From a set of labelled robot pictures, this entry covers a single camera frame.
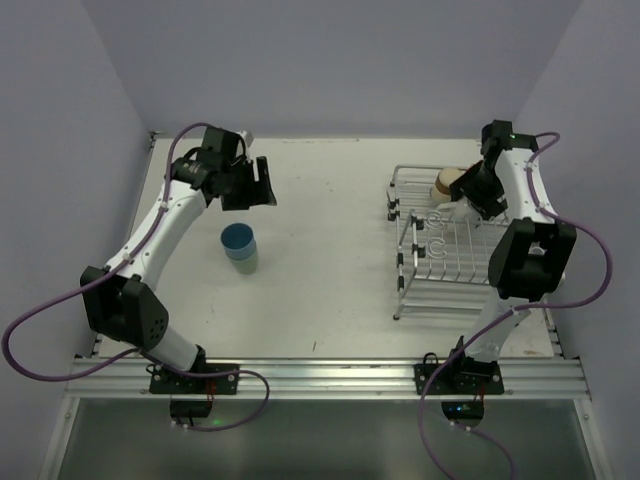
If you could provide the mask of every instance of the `black bracket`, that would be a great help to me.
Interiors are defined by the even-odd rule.
[[[462,347],[462,337],[458,340],[453,354]],[[422,395],[429,377],[433,375],[438,362],[417,363],[413,366],[416,393]],[[477,362],[467,357],[464,352],[446,367],[431,384],[427,395],[502,395],[504,384],[498,362]]]
[[[199,368],[198,373],[220,373],[237,371],[237,363],[206,363]],[[235,395],[238,390],[238,375],[229,374],[212,379],[188,378],[159,365],[150,365],[147,372],[151,373],[149,393],[154,395]]]

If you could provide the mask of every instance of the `white wall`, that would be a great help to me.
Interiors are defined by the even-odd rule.
[[[123,240],[146,168],[147,134],[84,7],[2,2],[0,328],[78,285]],[[81,300],[40,315],[13,350],[68,373],[90,340]],[[64,385],[0,361],[0,478],[36,478]]]
[[[640,471],[639,18],[635,0],[585,0],[517,121],[521,132],[563,135],[542,160],[549,196],[601,232],[614,255],[604,298],[556,318],[567,351],[584,362],[616,478],[630,479]],[[602,272],[602,254],[581,235],[557,298],[587,294]]]
[[[515,118],[580,0],[83,0],[145,122],[476,137]]]

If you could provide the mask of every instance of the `white table surface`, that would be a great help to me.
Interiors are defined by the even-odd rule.
[[[135,226],[159,192],[169,143],[156,142]],[[177,152],[199,144],[185,140]],[[460,308],[393,321],[396,237],[385,190],[395,165],[468,166],[479,159],[477,142],[256,139],[251,154],[268,157],[278,206],[222,212],[214,201],[194,222],[156,291],[171,325],[218,358],[446,356],[487,289],[459,286],[452,295],[434,285],[434,299]],[[249,276],[234,270],[220,245],[220,232],[236,221],[251,225],[258,243],[259,268]],[[100,355],[125,348],[105,339]],[[553,356],[540,311],[511,334],[502,356]]]

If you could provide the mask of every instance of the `metal frame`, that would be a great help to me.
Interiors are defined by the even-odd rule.
[[[79,405],[80,399],[76,397],[68,396],[62,400],[60,413],[58,413],[56,425],[49,440],[49,447],[40,467],[38,480],[56,480],[58,478]]]
[[[574,400],[578,422],[584,437],[584,443],[589,452],[591,467],[597,480],[609,480],[615,478],[613,468],[607,457],[604,442],[600,436],[600,430],[596,425],[591,400]]]
[[[90,368],[100,360],[76,360],[73,372]],[[418,400],[413,365],[416,359],[210,359],[212,363],[233,362],[243,369],[263,374],[274,399],[287,400]],[[148,393],[149,362],[125,359],[93,375],[70,382],[66,395],[73,398],[169,398]],[[578,360],[523,359],[501,361],[506,394],[492,400],[575,400],[589,393]],[[260,380],[242,376],[237,399],[264,396]],[[185,395],[179,398],[203,398]],[[468,396],[429,396],[429,401],[466,399]]]

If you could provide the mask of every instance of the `black mounting plate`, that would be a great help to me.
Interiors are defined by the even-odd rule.
[[[413,366],[413,376],[416,384],[416,393],[422,395],[422,390],[427,384],[429,377],[435,372],[438,365],[436,363],[416,363]],[[491,378],[486,382],[478,384],[477,381],[468,376],[465,378],[457,376],[456,382],[451,380],[447,369],[442,371],[434,380],[427,392],[427,395],[475,395],[484,385],[485,395],[502,395],[504,393],[504,384],[502,383],[502,374],[500,367],[496,364],[495,370]]]
[[[237,363],[205,363],[198,373],[220,373],[239,370]],[[149,393],[154,395],[206,395],[207,381],[199,378],[187,378],[161,367],[156,367],[151,375]],[[214,395],[235,395],[238,391],[238,375],[223,375],[213,380]]]

